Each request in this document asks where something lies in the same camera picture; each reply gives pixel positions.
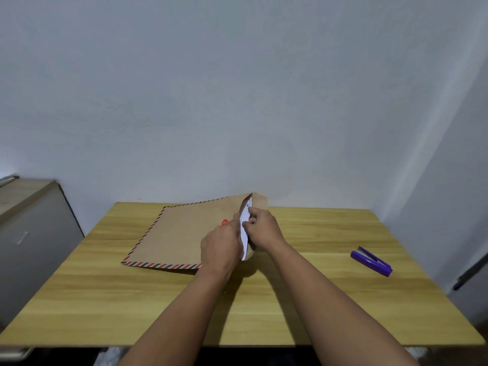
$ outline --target person's left hand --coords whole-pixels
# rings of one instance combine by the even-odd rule
[[[227,280],[237,262],[243,255],[242,244],[239,241],[241,221],[239,214],[228,224],[217,226],[202,239],[202,267],[200,270],[223,275]]]

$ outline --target envelope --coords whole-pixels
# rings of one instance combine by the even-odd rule
[[[200,241],[215,227],[231,221],[234,213],[241,215],[251,201],[253,207],[268,208],[267,198],[258,193],[165,206],[122,264],[165,269],[200,268]],[[255,246],[247,241],[247,236],[244,240],[246,245],[243,250],[246,254],[243,259],[247,260]]]

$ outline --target white paper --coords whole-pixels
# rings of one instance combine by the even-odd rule
[[[251,215],[249,214],[249,207],[252,207],[252,198],[251,197],[247,201],[246,206],[244,207],[244,209],[242,210],[242,213],[241,213],[241,240],[242,240],[242,245],[244,248],[244,254],[242,255],[241,261],[246,259],[246,254],[247,254],[247,233],[244,230],[244,227],[242,227],[242,223],[244,221],[249,221],[249,217],[251,217]]]

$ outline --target striped border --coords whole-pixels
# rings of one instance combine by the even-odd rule
[[[217,199],[212,199],[212,200],[206,200],[203,202],[194,202],[194,203],[186,203],[186,204],[176,204],[176,205],[167,205],[162,208],[160,214],[154,221],[154,223],[147,229],[147,231],[144,233],[144,235],[139,239],[137,244],[132,248],[132,250],[127,254],[127,257],[124,258],[124,260],[120,263],[125,264],[126,266],[132,266],[132,267],[146,267],[146,268],[166,268],[166,269],[198,269],[202,266],[202,264],[160,264],[160,263],[149,263],[149,262],[135,262],[135,261],[128,261],[130,258],[130,255],[136,250],[136,248],[141,244],[141,242],[144,240],[144,238],[147,236],[147,234],[152,230],[153,227],[155,227],[156,223],[158,223],[159,219],[161,218],[162,214],[167,208],[174,208],[174,207],[181,207],[184,205],[192,205],[192,204],[200,204],[200,203],[207,203],[207,202],[213,202],[215,200],[220,200],[224,199],[228,196],[224,197],[219,197]]]

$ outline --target person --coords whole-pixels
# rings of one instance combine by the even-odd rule
[[[270,212],[253,207],[249,212],[242,225],[276,265],[322,365],[418,366],[383,326],[285,241]],[[217,298],[242,256],[239,232],[236,213],[202,239],[202,267],[120,366],[195,363]]]

